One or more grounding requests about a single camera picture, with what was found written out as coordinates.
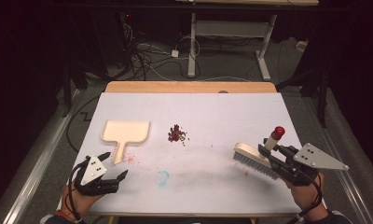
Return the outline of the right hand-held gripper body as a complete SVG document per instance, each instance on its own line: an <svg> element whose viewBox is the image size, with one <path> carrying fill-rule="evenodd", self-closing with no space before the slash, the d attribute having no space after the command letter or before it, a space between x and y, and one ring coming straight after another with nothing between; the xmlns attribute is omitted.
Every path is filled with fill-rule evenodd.
<svg viewBox="0 0 373 224"><path fill-rule="evenodd" d="M286 147L285 162L280 163L277 174L294 186L308 186L318 175L319 169L348 171L350 167L333 158L312 144L302 149Z"/></svg>

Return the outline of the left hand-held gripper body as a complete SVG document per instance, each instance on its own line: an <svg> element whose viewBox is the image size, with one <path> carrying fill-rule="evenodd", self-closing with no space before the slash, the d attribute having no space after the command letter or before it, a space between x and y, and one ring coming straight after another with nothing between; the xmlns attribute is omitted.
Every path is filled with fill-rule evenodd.
<svg viewBox="0 0 373 224"><path fill-rule="evenodd" d="M103 159L102 156L87 157L72 172L72 182L82 195L98 196L117 192L118 179L102 180L106 173Z"/></svg>

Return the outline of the cream brush with red-tipped handle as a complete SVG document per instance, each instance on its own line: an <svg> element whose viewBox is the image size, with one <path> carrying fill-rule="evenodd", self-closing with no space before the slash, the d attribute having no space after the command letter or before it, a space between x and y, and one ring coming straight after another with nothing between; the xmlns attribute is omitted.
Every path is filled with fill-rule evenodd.
<svg viewBox="0 0 373 224"><path fill-rule="evenodd" d="M277 175L271 170L269 159L266 158L259 149L263 148L264 152L271 153L284 134L285 129L282 126L277 126L264 141L263 145L251 147L248 144L237 143L234 147L233 159L255 169L263 175L267 175L272 179L277 179Z"/></svg>

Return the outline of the cream plastic dustpan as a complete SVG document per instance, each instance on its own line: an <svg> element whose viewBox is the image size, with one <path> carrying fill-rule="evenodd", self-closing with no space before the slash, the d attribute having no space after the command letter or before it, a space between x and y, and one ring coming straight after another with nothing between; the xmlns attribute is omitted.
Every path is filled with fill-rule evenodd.
<svg viewBox="0 0 373 224"><path fill-rule="evenodd" d="M150 127L149 121L120 121L107 120L101 133L105 142L117 144L113 163L123 161L125 148L129 144L141 144L148 137Z"/></svg>

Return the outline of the pile of red beans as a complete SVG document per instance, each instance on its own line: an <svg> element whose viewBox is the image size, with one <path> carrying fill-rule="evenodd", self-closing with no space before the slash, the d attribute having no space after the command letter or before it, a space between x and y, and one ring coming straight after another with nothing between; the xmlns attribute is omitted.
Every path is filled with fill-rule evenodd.
<svg viewBox="0 0 373 224"><path fill-rule="evenodd" d="M168 141L171 143L179 142L185 146L186 141L188 140L187 132L185 132L178 124L174 124L168 132Z"/></svg>

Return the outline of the person's left hand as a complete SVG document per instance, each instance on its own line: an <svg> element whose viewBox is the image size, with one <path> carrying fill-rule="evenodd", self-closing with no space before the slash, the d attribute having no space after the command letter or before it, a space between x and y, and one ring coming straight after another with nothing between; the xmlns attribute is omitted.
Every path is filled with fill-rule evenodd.
<svg viewBox="0 0 373 224"><path fill-rule="evenodd" d="M76 221L85 216L90 208L103 195L86 196L81 194L74 186L65 186L62 193L62 205L60 211L65 213L70 220Z"/></svg>

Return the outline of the person's right hand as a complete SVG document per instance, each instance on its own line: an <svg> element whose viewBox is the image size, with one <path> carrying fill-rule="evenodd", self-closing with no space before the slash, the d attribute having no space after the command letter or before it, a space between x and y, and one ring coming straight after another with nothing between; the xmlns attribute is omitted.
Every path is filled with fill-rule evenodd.
<svg viewBox="0 0 373 224"><path fill-rule="evenodd" d="M291 190L294 202L300 209L306 210L314 204L318 191L313 184L304 187L296 187L291 182L285 180L285 185ZM312 208L305 216L308 221L318 221L328 216L323 203L319 203L315 208Z"/></svg>

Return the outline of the black stand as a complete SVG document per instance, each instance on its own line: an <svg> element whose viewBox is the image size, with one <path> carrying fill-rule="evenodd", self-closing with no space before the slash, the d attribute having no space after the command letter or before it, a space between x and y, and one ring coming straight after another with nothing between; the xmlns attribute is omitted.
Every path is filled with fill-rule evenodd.
<svg viewBox="0 0 373 224"><path fill-rule="evenodd" d="M277 91L288 86L299 86L302 97L312 97L314 94L318 97L317 119L323 128L325 123L325 108L328 84L328 66L326 62L320 62L299 75L293 75L286 81L280 82L275 86Z"/></svg>
<svg viewBox="0 0 373 224"><path fill-rule="evenodd" d="M69 64L66 63L62 69L63 75L63 100L64 100L64 110L62 116L65 118L72 106L72 94L71 94L71 84L70 84L70 74L69 74Z"/></svg>

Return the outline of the wooden table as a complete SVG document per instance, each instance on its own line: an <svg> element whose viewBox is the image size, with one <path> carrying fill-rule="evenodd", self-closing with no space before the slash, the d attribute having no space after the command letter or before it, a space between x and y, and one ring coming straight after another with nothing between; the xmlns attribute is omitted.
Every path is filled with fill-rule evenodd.
<svg viewBox="0 0 373 224"><path fill-rule="evenodd" d="M137 93L275 93L270 82L111 81L105 92Z"/></svg>

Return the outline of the white-framed desk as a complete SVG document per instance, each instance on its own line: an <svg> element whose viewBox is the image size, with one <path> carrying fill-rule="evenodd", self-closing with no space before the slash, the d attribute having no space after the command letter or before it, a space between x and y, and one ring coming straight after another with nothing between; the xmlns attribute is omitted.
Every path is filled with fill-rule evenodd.
<svg viewBox="0 0 373 224"><path fill-rule="evenodd" d="M188 2L191 6L214 4L215 6L236 7L316 7L318 0L177 0ZM263 39L260 50L256 51L256 61L264 81L270 81L270 74L265 62L265 53L277 20L277 14L271 13L268 21L219 21L197 20L196 13L191 14L190 47L188 56L188 77L196 77L196 57L200 52L200 44L196 36L225 36L225 37L258 37Z"/></svg>

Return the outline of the metal floor rail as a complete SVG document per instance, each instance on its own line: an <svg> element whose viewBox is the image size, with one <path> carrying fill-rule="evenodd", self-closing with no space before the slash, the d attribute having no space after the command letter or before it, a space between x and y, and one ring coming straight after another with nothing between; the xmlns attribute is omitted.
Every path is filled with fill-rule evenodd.
<svg viewBox="0 0 373 224"><path fill-rule="evenodd" d="M63 105L64 108L58 109L35 141L33 148L40 149L39 156L2 224L18 224L21 220L84 93L84 91L75 90L71 94L71 105L69 107Z"/></svg>
<svg viewBox="0 0 373 224"><path fill-rule="evenodd" d="M329 180L325 190L329 207L339 210L353 224L373 224L373 166L370 160L333 99L325 108L325 127L317 119L315 102L305 98L304 104L320 137L317 145L350 166L349 171L325 173Z"/></svg>

